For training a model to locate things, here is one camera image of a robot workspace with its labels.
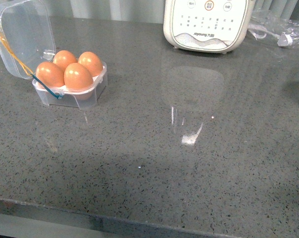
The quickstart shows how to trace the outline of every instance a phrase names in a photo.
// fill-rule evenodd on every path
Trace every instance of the granite countertop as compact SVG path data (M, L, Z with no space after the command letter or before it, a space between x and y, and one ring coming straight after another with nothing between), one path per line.
M0 58L0 213L299 237L299 50L247 37L203 54L174 49L161 24L51 24L57 50L107 63L108 86L90 109L48 107Z

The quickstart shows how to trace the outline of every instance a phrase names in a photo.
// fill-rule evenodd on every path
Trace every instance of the button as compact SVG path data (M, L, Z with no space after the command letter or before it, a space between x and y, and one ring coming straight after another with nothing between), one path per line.
M214 3L213 1L207 1L204 5L204 8L207 10L207 11L211 11L214 7Z
M232 3L227 2L226 4L224 4L223 10L230 11L231 9L232 9Z
M196 2L194 0L189 0L187 6L189 8L194 8L196 6Z

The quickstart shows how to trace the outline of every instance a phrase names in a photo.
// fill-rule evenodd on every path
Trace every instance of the white appliance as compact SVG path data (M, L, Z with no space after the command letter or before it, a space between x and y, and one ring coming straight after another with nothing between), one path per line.
M243 41L255 0L166 0L164 35L183 50L225 53Z

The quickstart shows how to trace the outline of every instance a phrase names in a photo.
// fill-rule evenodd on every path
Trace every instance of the plastic bag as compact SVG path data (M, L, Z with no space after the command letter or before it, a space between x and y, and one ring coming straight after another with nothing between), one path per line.
M269 10L254 10L248 31L259 41L299 49L299 21L280 19Z

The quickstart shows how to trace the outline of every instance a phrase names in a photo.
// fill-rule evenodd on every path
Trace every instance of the egg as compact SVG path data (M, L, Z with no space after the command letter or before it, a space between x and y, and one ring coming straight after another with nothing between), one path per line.
M94 82L90 72L79 63L71 63L66 68L64 80L66 87L73 91L88 89Z
M86 67L92 77L98 76L103 70L99 57L92 52L84 52L79 56L78 63Z
M36 68L36 76L47 87L61 87L64 83L64 72L52 62L42 62Z
M69 51L59 51L52 61L57 64L63 71L66 70L67 66L71 63L76 63L76 57Z

